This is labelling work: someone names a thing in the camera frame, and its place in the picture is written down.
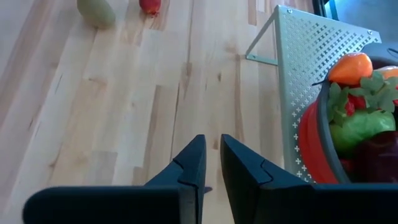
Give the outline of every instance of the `hardwood plank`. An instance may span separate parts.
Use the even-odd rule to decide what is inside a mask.
[[[141,45],[145,19],[146,15],[140,10],[138,1],[129,0],[121,36],[125,44]]]
[[[257,0],[256,6],[257,6],[257,11],[265,12],[265,10],[266,10],[266,0]]]
[[[132,72],[136,63],[138,48],[135,45],[118,43],[117,54],[110,59],[111,65],[108,73],[108,90],[105,96],[100,124],[97,128],[94,140],[94,150],[117,152],[117,140],[120,123],[123,121],[123,111],[131,106],[128,102],[128,94],[131,92],[132,83],[136,80],[136,74]]]
[[[25,70],[48,24],[55,1],[36,0],[26,18],[9,61],[0,76],[0,126],[24,77]]]
[[[187,57],[182,66],[179,80],[178,102],[174,124],[172,157],[175,157],[197,134],[202,133],[197,124],[198,107],[201,100],[201,89],[205,83],[202,79],[204,46],[202,36],[205,32],[205,1],[192,1],[190,11],[190,28],[187,36]]]
[[[69,3],[59,2],[53,7],[49,18],[51,22],[46,25],[37,50],[32,54],[32,60],[27,67],[29,72],[26,72],[21,80],[21,86],[0,129],[0,166],[2,174],[7,176],[6,180],[0,177],[0,195],[11,193],[72,26],[74,16],[66,12]],[[6,199],[0,199],[0,204],[5,201]]]
[[[219,150],[207,150],[206,184],[213,190],[205,194],[202,223],[234,223],[221,174]]]
[[[123,31],[123,21],[126,17],[128,2],[113,0],[109,1],[109,4],[115,11],[116,25],[107,30],[97,31],[86,72],[83,76],[85,79],[101,80],[101,82],[105,83],[108,82],[111,78],[109,76],[112,75],[112,72],[109,71],[109,66],[113,62],[113,55],[118,52],[117,43]]]
[[[117,156],[116,152],[93,151],[88,162],[84,185],[111,185]]]
[[[9,62],[14,46],[20,36],[26,18],[35,0],[14,0],[0,2],[0,74]]]
[[[250,25],[257,25],[257,2],[256,0],[248,0],[249,17],[248,22]]]
[[[192,2],[191,0],[169,1],[169,13],[167,14],[167,23],[164,31],[177,32],[184,37],[188,35]]]
[[[127,76],[123,121],[118,132],[114,184],[132,184],[137,175],[134,168],[143,168],[149,133],[151,111],[155,97],[156,61],[159,56],[160,32],[145,30],[140,47],[140,58],[134,73]]]
[[[170,163],[177,86],[156,86],[144,159],[145,181]]]
[[[60,143],[49,185],[81,185],[89,169],[93,138],[106,85],[82,80],[73,100],[66,133]]]
[[[69,111],[83,75],[96,31],[75,21],[34,134],[22,162],[6,212],[21,210],[25,200],[47,186],[67,127]]]

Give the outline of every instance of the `wooden floor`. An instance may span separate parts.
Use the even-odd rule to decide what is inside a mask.
[[[311,0],[108,0],[96,30],[75,1],[0,2],[0,221],[21,223],[54,185],[138,185],[197,134],[207,142],[204,223],[232,223],[220,169],[227,133],[283,166],[278,78],[243,53],[276,4]],[[267,33],[258,53],[275,56]]]

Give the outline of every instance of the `plastic vegetable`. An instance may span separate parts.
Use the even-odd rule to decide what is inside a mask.
[[[351,157],[358,143],[383,131],[395,131],[396,122],[390,112],[357,110],[345,118],[341,126],[331,123],[329,129],[337,153]]]
[[[386,66],[375,70],[380,72],[384,79],[388,79],[390,77],[398,77],[398,67],[396,66]]]
[[[393,100],[395,106],[398,106],[398,100]]]
[[[350,160],[340,159],[340,162],[346,172],[351,173],[353,171],[353,164]]]
[[[76,3],[80,14],[92,26],[106,29],[114,24],[116,16],[105,0],[77,0]]]
[[[348,101],[354,105],[356,110],[366,109],[366,101],[363,96],[353,96],[348,94]]]
[[[370,77],[362,77],[361,87],[350,88],[350,95],[364,98],[366,108],[394,112],[394,100],[398,100],[398,77],[384,79],[382,73],[373,72]]]
[[[328,79],[345,85],[357,85],[362,77],[370,77],[372,61],[365,53],[348,53],[330,69]]]
[[[398,132],[384,131],[354,150],[353,171],[360,182],[398,182]]]
[[[341,88],[337,83],[332,83],[329,88],[327,115],[329,122],[342,125],[344,119],[355,112],[355,104],[348,100],[349,88]]]
[[[157,16],[160,11],[161,0],[139,0],[139,6],[144,13]]]

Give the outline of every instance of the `fruit bowl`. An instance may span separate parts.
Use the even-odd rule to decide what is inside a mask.
[[[374,51],[375,46],[372,44],[362,49],[362,52],[371,59],[374,69],[388,65],[398,66],[398,61],[381,57]],[[351,183],[350,178],[339,160],[329,129],[327,117],[329,88],[330,83],[323,82],[317,99],[304,112],[299,126],[298,143],[304,164],[316,183],[348,184]],[[394,117],[398,121],[397,110]]]

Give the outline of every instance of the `green leaf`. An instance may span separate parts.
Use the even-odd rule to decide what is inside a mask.
[[[384,84],[384,78],[383,78],[383,74],[381,72],[373,71],[371,77],[372,77],[372,81],[378,83],[378,85]]]
[[[353,96],[364,96],[367,94],[370,94],[369,91],[365,90],[364,88],[358,87],[358,88],[350,88],[348,90],[348,93],[353,95]]]
[[[390,95],[389,95],[389,93],[390,93],[390,90],[388,89],[388,88],[383,88],[383,89],[381,89],[380,91],[378,91],[375,95],[374,95],[374,97],[375,97],[375,99],[377,100],[377,101],[381,101],[383,98],[385,98],[385,97],[391,97]]]
[[[398,90],[391,91],[391,98],[392,100],[398,100]]]
[[[377,92],[383,87],[384,80],[382,77],[377,75],[378,72],[374,72],[373,74],[375,74],[375,76],[372,76],[371,78],[362,77],[360,84],[364,89],[370,90],[371,92]]]
[[[328,121],[329,123],[333,121],[333,118],[335,116],[335,112],[333,111],[333,103],[331,101],[328,101],[327,103],[327,113],[328,113]]]
[[[378,100],[376,96],[373,95],[368,95],[368,96],[364,96],[365,100],[366,100],[366,107],[367,108],[371,108],[371,109],[378,109]]]
[[[388,82],[388,84],[395,87],[398,85],[398,77],[390,77],[390,78],[386,79],[386,82]]]
[[[329,88],[329,100],[335,102],[341,93],[341,88],[337,83],[332,83]]]
[[[345,106],[348,102],[348,90],[348,87],[343,88],[334,104],[338,108],[338,110],[343,113],[346,112]]]
[[[346,117],[346,114],[336,111],[335,117],[333,118],[333,120],[338,126],[342,127],[345,117]]]
[[[367,113],[373,113],[375,112],[374,108],[366,108]]]
[[[392,102],[392,100],[388,97],[383,98],[380,102],[379,102],[379,107],[382,110],[388,111],[393,113],[396,106],[394,105],[394,103]]]

